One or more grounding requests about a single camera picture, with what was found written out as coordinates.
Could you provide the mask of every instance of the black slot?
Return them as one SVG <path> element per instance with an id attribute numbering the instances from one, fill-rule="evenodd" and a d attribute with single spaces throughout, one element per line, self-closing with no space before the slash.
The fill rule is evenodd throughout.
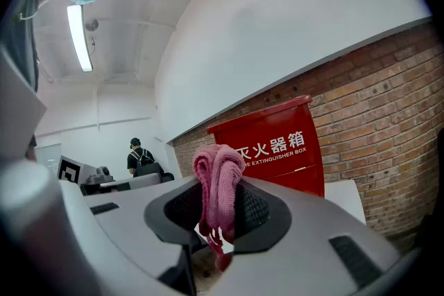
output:
<path id="1" fill-rule="evenodd" d="M 382 275 L 382 271 L 349 236 L 331 238 L 329 242 L 358 288 L 363 288 Z"/>
<path id="2" fill-rule="evenodd" d="M 91 207 L 90 210 L 93 215 L 98 215 L 118 208 L 118 205 L 113 202 L 109 202 L 107 204 L 100 204 L 99 206 Z"/>

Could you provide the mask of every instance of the black mesh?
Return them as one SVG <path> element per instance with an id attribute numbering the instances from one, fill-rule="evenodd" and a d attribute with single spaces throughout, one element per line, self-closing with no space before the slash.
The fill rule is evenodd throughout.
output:
<path id="1" fill-rule="evenodd" d="M 236 187 L 236 200 L 234 201 L 234 234 L 236 238 L 247 234 L 263 225 L 270 213 L 267 201 L 251 193 L 242 185 Z"/>
<path id="2" fill-rule="evenodd" d="M 269 215 L 268 203 L 242 185 L 236 187 L 234 210 L 236 238 L 263 225 Z M 196 184 L 167 202 L 164 212 L 172 222 L 192 231 L 202 215 L 202 185 Z"/>
<path id="3" fill-rule="evenodd" d="M 202 215 L 202 185 L 196 184 L 165 204 L 167 218 L 192 231 Z"/>

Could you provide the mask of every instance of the white wall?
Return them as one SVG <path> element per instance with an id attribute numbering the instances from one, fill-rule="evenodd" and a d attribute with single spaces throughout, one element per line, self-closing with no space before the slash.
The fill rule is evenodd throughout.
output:
<path id="1" fill-rule="evenodd" d="M 107 166 L 118 180 L 131 176 L 126 158 L 130 140 L 137 137 L 166 172 L 180 177 L 177 161 L 167 155 L 171 147 L 163 141 L 152 89 L 73 86 L 43 90 L 38 96 L 48 110 L 36 130 L 37 147 L 61 143 L 62 155 Z"/>
<path id="2" fill-rule="evenodd" d="M 428 16 L 422 0 L 192 0 L 155 80 L 166 140 Z"/>

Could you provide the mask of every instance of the red fire extinguisher box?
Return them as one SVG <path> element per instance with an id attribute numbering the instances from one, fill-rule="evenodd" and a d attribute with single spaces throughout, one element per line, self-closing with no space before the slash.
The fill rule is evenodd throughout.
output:
<path id="1" fill-rule="evenodd" d="M 244 176 L 324 197 L 318 137 L 310 95 L 267 107 L 207 129 L 245 160 Z"/>

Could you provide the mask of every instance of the red brick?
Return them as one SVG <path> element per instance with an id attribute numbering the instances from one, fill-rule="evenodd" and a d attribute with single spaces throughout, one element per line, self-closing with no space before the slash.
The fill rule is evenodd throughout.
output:
<path id="1" fill-rule="evenodd" d="M 370 58 L 370 56 L 368 55 L 368 53 L 358 53 L 354 56 L 352 56 L 352 62 L 355 65 L 355 67 L 360 67 L 366 63 L 369 63 L 372 59 Z"/>
<path id="2" fill-rule="evenodd" d="M 390 103 L 386 106 L 379 107 L 376 110 L 367 112 L 364 114 L 365 122 L 371 122 L 374 120 L 378 120 L 384 116 L 388 116 L 396 111 L 396 104 Z"/>
<path id="3" fill-rule="evenodd" d="M 351 61 L 345 61 L 345 62 L 335 62 L 331 68 L 329 68 L 326 71 L 320 72 L 318 76 L 318 80 L 320 82 L 324 80 L 331 79 L 335 76 L 338 76 L 339 74 L 345 73 L 353 68 L 353 64 Z"/>
<path id="4" fill-rule="evenodd" d="M 339 155 L 323 155 L 322 164 L 331 164 L 339 162 Z"/>
<path id="5" fill-rule="evenodd" d="M 418 52 L 422 52 L 427 49 L 432 49 L 431 47 L 438 44 L 438 42 L 439 42 L 439 39 L 437 38 L 437 36 L 432 36 L 432 37 L 429 37 L 425 40 L 417 42 L 415 44 L 415 47 L 417 48 Z"/>
<path id="6" fill-rule="evenodd" d="M 352 119 L 343 121 L 343 129 L 349 130 L 364 124 L 363 116 L 355 116 Z"/>
<path id="7" fill-rule="evenodd" d="M 385 44 L 384 46 L 378 46 L 376 49 L 370 51 L 369 55 L 371 58 L 375 59 L 382 57 L 383 55 L 386 55 L 390 52 L 394 52 L 396 51 L 396 49 L 397 47 L 394 43 L 388 43 Z"/>
<path id="8" fill-rule="evenodd" d="M 405 31 L 404 37 L 406 38 L 409 44 L 413 44 L 415 42 L 418 42 L 420 40 L 429 37 L 431 34 L 432 30 L 429 24 L 423 24 L 416 26 L 414 28 L 410 28 L 409 30 Z"/>
<path id="9" fill-rule="evenodd" d="M 367 126 L 363 126 L 360 128 L 357 128 L 355 130 L 350 130 L 347 132 L 342 132 L 338 134 L 338 141 L 342 142 L 342 141 L 348 141 L 360 136 L 365 136 L 366 134 L 370 134 L 372 132 L 374 132 L 375 129 L 373 127 L 373 124 L 367 125 Z"/>
<path id="10" fill-rule="evenodd" d="M 440 53 L 444 52 L 443 44 L 437 44 L 432 48 L 432 52 L 434 55 L 439 55 Z"/>
<path id="11" fill-rule="evenodd" d="M 405 82 L 409 82 L 413 79 L 419 78 L 433 69 L 432 62 L 426 62 L 420 66 L 417 66 L 409 71 L 402 74 Z"/>
<path id="12" fill-rule="evenodd" d="M 431 109 L 425 110 L 422 112 L 422 114 L 419 114 L 418 116 L 415 116 L 413 118 L 415 125 L 420 125 L 421 123 L 424 123 L 425 121 L 430 120 L 435 115 L 439 114 L 443 111 L 443 103 L 439 103 L 435 107 L 432 107 Z"/>
<path id="13" fill-rule="evenodd" d="M 412 82 L 409 83 L 409 86 L 411 87 L 412 91 L 419 90 L 422 87 L 425 87 L 426 85 L 430 84 L 431 82 L 434 82 L 436 79 L 442 78 L 444 75 L 444 71 L 441 70 L 441 68 L 435 69 L 434 71 L 431 71 L 422 77 L 419 77 Z"/>
<path id="14" fill-rule="evenodd" d="M 414 148 L 415 148 L 415 145 L 413 144 L 413 139 L 412 139 L 412 140 L 410 140 L 410 141 L 407 141 L 407 142 L 401 144 L 399 147 L 401 148 L 400 153 L 405 153 L 405 152 L 407 152 L 408 150 L 412 150 L 412 149 L 414 149 Z"/>
<path id="15" fill-rule="evenodd" d="M 368 74 L 379 71 L 381 68 L 381 63 L 379 63 L 379 61 L 373 60 L 372 62 L 364 66 L 357 67 L 350 71 L 350 77 L 352 78 L 352 80 L 360 79 L 362 77 L 368 76 Z"/>
<path id="16" fill-rule="evenodd" d="M 332 146 L 321 147 L 321 155 L 331 155 L 348 150 L 348 143 L 334 144 Z"/>
<path id="17" fill-rule="evenodd" d="M 316 134 L 318 137 L 327 136 L 328 134 L 333 134 L 343 130 L 342 123 L 334 123 L 332 125 L 323 126 L 316 129 Z"/>
<path id="18" fill-rule="evenodd" d="M 319 146 L 321 147 L 336 143 L 337 141 L 338 139 L 335 135 L 318 138 Z"/>
<path id="19" fill-rule="evenodd" d="M 405 66 L 404 63 L 399 62 L 399 63 L 395 63 L 387 68 L 382 69 L 381 71 L 378 72 L 379 77 L 381 78 L 381 80 L 386 80 L 390 77 L 396 76 L 397 74 L 405 71 L 407 69 L 407 67 Z"/>
<path id="20" fill-rule="evenodd" d="M 368 98 L 372 98 L 376 95 L 382 94 L 384 92 L 387 92 L 391 89 L 390 82 L 387 80 L 385 82 L 379 82 L 376 85 L 373 85 L 372 87 L 366 88 L 364 90 L 361 90 L 359 95 L 359 100 L 366 100 Z"/>
<path id="21" fill-rule="evenodd" d="M 390 158 L 395 157 L 396 155 L 398 155 L 400 152 L 400 148 L 399 147 L 395 147 L 393 149 L 390 150 L 385 150 L 382 153 L 378 153 L 377 155 L 372 155 L 371 157 L 368 158 L 368 163 L 369 164 L 373 164 L 373 163 L 377 163 L 377 162 L 381 162 L 383 160 L 387 160 Z"/>
<path id="22" fill-rule="evenodd" d="M 441 112 L 432 119 L 432 127 L 436 127 L 439 130 L 442 126 L 442 122 L 444 122 L 444 112 Z"/>
<path id="23" fill-rule="evenodd" d="M 375 174 L 373 174 L 373 179 L 374 180 L 378 180 L 378 179 L 382 179 L 384 177 L 390 177 L 392 175 L 398 174 L 398 172 L 399 172 L 399 167 L 398 166 L 393 166 L 393 167 L 390 167 L 390 168 L 385 168 L 385 169 L 382 169 L 381 171 L 378 171 Z"/>
<path id="24" fill-rule="evenodd" d="M 403 59 L 411 57 L 415 54 L 417 54 L 417 50 L 416 50 L 415 46 L 409 46 L 409 47 L 406 47 L 405 49 L 396 51 L 394 53 L 394 56 L 397 60 L 403 60 Z"/>
<path id="25" fill-rule="evenodd" d="M 332 173 L 332 174 L 324 174 L 324 181 L 325 182 L 337 182 L 341 179 L 341 176 L 339 173 Z"/>
<path id="26" fill-rule="evenodd" d="M 351 105 L 354 105 L 359 102 L 359 98 L 357 94 L 352 94 L 349 96 L 344 96 L 343 98 L 340 98 L 337 103 L 339 107 L 342 109 L 344 107 L 348 107 Z"/>
<path id="27" fill-rule="evenodd" d="M 444 64 L 444 55 L 437 55 L 432 59 L 432 63 L 435 68 L 441 67 Z"/>
<path id="28" fill-rule="evenodd" d="M 409 169 L 413 168 L 413 162 L 408 162 L 406 164 L 400 165 L 400 173 L 403 173 Z"/>
<path id="29" fill-rule="evenodd" d="M 380 58 L 379 61 L 381 62 L 382 66 L 384 68 L 389 67 L 392 64 L 396 63 L 396 59 L 393 54 L 385 55 L 384 57 Z"/>
<path id="30" fill-rule="evenodd" d="M 340 121 L 340 120 L 344 120 L 348 117 L 361 114 L 362 112 L 365 112 L 369 109 L 370 109 L 370 105 L 368 104 L 368 102 L 363 101 L 361 103 L 357 103 L 357 104 L 347 107 L 345 109 L 333 112 L 332 117 L 333 117 L 334 121 Z"/>
<path id="31" fill-rule="evenodd" d="M 398 110 L 402 110 L 407 106 L 417 103 L 419 100 L 427 98 L 431 93 L 432 93 L 431 89 L 429 87 L 426 87 L 424 89 L 421 89 L 417 92 L 408 95 L 405 98 L 398 100 L 396 102 L 396 107 L 398 108 Z"/>
<path id="32" fill-rule="evenodd" d="M 409 42 L 407 41 L 406 36 L 405 36 L 405 31 L 398 33 L 392 37 L 393 37 L 393 41 L 395 42 L 396 46 L 399 49 L 409 45 Z"/>
<path id="33" fill-rule="evenodd" d="M 443 91 L 441 90 L 444 87 L 444 78 L 441 78 L 440 80 L 437 80 L 432 85 L 430 85 L 430 90 L 432 93 L 441 92 L 441 96 L 443 94 Z"/>
<path id="34" fill-rule="evenodd" d="M 313 117 L 318 117 L 329 114 L 330 112 L 339 109 L 340 109 L 339 104 L 336 101 L 334 101 L 333 103 L 327 103 L 325 105 L 314 107 L 313 109 L 310 110 L 310 112 Z"/>
<path id="35" fill-rule="evenodd" d="M 352 168 L 360 168 L 367 165 L 367 158 L 360 158 L 350 162 Z"/>
<path id="36" fill-rule="evenodd" d="M 354 169 L 352 171 L 344 171 L 341 173 L 341 177 L 343 179 L 350 179 L 352 177 L 359 177 L 362 175 L 367 175 L 374 172 L 376 169 L 376 165 L 374 166 L 365 166 L 363 168 Z"/>
<path id="37" fill-rule="evenodd" d="M 324 126 L 328 125 L 329 123 L 332 123 L 332 115 L 325 115 L 321 117 L 316 117 L 313 119 L 314 127 Z"/>
<path id="38" fill-rule="evenodd" d="M 377 164 L 377 170 L 383 171 L 384 169 L 391 168 L 392 165 L 393 165 L 393 160 L 392 159 L 384 160 L 383 162 L 380 162 L 380 163 Z"/>
<path id="39" fill-rule="evenodd" d="M 371 136 L 368 136 L 367 141 L 369 144 L 377 143 L 377 142 L 383 141 L 385 139 L 388 139 L 390 137 L 393 137 L 393 136 L 399 134 L 400 132 L 401 131 L 400 131 L 399 126 L 393 126 L 393 127 L 388 128 L 384 131 L 380 131 L 378 133 L 372 134 Z"/>
<path id="40" fill-rule="evenodd" d="M 428 121 L 420 126 L 421 134 L 426 133 L 427 131 L 432 129 L 432 122 Z"/>
<path id="41" fill-rule="evenodd" d="M 391 77 L 390 78 L 390 83 L 391 83 L 391 86 L 394 87 L 394 88 L 399 87 L 400 85 L 405 84 L 404 77 L 402 76 L 402 73 L 398 74 L 397 76 Z"/>
<path id="42" fill-rule="evenodd" d="M 308 107 L 312 108 L 318 105 L 322 105 L 327 102 L 327 99 L 325 98 L 324 94 L 314 96 L 311 98 L 311 103 L 308 104 Z"/>
<path id="43" fill-rule="evenodd" d="M 419 113 L 419 111 L 416 106 L 406 107 L 402 111 L 396 112 L 395 114 L 391 115 L 391 122 L 392 123 L 402 122 L 403 120 L 408 119 L 409 117 L 412 117 L 417 113 Z"/>
<path id="44" fill-rule="evenodd" d="M 350 149 L 364 147 L 367 144 L 367 137 L 360 137 L 349 142 Z"/>
<path id="45" fill-rule="evenodd" d="M 410 130 L 415 125 L 414 120 L 410 119 L 400 124 L 401 132 Z"/>
<path id="46" fill-rule="evenodd" d="M 305 80 L 301 80 L 298 83 L 299 89 L 306 89 L 309 87 L 313 87 L 314 85 L 318 84 L 318 80 L 315 77 L 307 78 Z"/>
<path id="47" fill-rule="evenodd" d="M 402 63 L 405 64 L 405 66 L 410 69 L 414 66 L 417 66 L 421 63 L 424 63 L 428 60 L 431 60 L 434 57 L 433 51 L 431 49 L 428 49 L 424 52 L 418 53 L 410 58 L 407 58 L 406 60 L 403 60 Z"/>
<path id="48" fill-rule="evenodd" d="M 393 140 L 387 139 L 386 141 L 377 144 L 377 151 L 382 152 L 383 150 L 388 150 L 392 147 L 393 147 Z"/>
<path id="49" fill-rule="evenodd" d="M 324 173 L 335 173 L 338 171 L 346 171 L 347 169 L 350 169 L 350 165 L 348 162 L 338 163 L 338 164 L 330 164 L 330 165 L 324 165 Z"/>
<path id="50" fill-rule="evenodd" d="M 419 136 L 417 139 L 415 139 L 413 141 L 413 144 L 415 147 L 418 147 L 428 141 L 431 141 L 434 138 L 436 138 L 436 132 L 435 132 L 435 130 L 430 130 L 429 132 L 427 132 L 427 133 L 423 134 L 422 136 Z"/>
<path id="51" fill-rule="evenodd" d="M 381 186 L 386 186 L 391 184 L 391 177 L 383 177 L 382 179 L 375 180 L 375 188 L 379 188 Z"/>
<path id="52" fill-rule="evenodd" d="M 314 85 L 313 87 L 305 89 L 304 91 L 306 94 L 310 94 L 311 96 L 316 96 L 328 92 L 331 88 L 332 85 L 330 84 L 330 81 L 324 80 L 323 82 L 320 82 Z"/>
<path id="53" fill-rule="evenodd" d="M 432 94 L 431 96 L 427 97 L 425 100 L 419 102 L 414 106 L 414 108 L 416 109 L 416 113 L 424 112 L 426 109 L 439 103 L 441 100 L 442 95 L 439 92 Z"/>
<path id="54" fill-rule="evenodd" d="M 407 95 L 409 95 L 411 92 L 414 92 L 412 83 L 409 83 L 407 85 L 403 85 L 401 87 L 398 87 L 394 90 L 391 90 L 389 93 L 387 93 L 387 100 L 388 101 L 396 101 L 397 99 L 405 98 Z"/>
<path id="55" fill-rule="evenodd" d="M 363 87 L 364 86 L 361 81 L 351 82 L 343 85 L 342 87 L 330 90 L 329 92 L 325 93 L 325 97 L 328 101 L 332 101 L 342 96 L 357 92 L 358 90 L 363 89 Z"/>
<path id="56" fill-rule="evenodd" d="M 370 106 L 372 109 L 375 109 L 376 107 L 379 107 L 379 106 L 383 106 L 387 103 L 390 103 L 388 94 L 379 95 L 376 98 L 373 98 L 370 100 Z"/>
<path id="57" fill-rule="evenodd" d="M 372 155 L 374 153 L 376 153 L 376 146 L 359 148 L 356 150 L 351 150 L 349 152 L 341 153 L 341 161 L 365 157 L 366 155 Z"/>
<path id="58" fill-rule="evenodd" d="M 339 76 L 335 76 L 334 78 L 330 79 L 330 83 L 332 84 L 333 89 L 345 85 L 351 81 L 352 80 L 350 79 L 348 73 L 340 74 Z"/>
<path id="59" fill-rule="evenodd" d="M 361 79 L 362 86 L 364 88 L 371 87 L 372 85 L 376 84 L 379 81 L 380 81 L 380 79 L 379 79 L 379 75 L 377 73 L 370 74 L 369 76 L 366 76 Z"/>
<path id="60" fill-rule="evenodd" d="M 383 130 L 384 128 L 389 127 L 391 124 L 391 120 L 389 116 L 384 117 L 383 119 L 380 119 L 375 122 L 375 129 L 377 131 Z"/>
<path id="61" fill-rule="evenodd" d="M 421 151 L 419 148 L 414 149 L 414 150 L 410 150 L 409 152 L 407 152 L 403 155 L 398 155 L 397 157 L 393 158 L 393 164 L 398 165 L 402 162 L 413 159 L 413 158 L 419 156 L 420 154 L 421 154 Z"/>

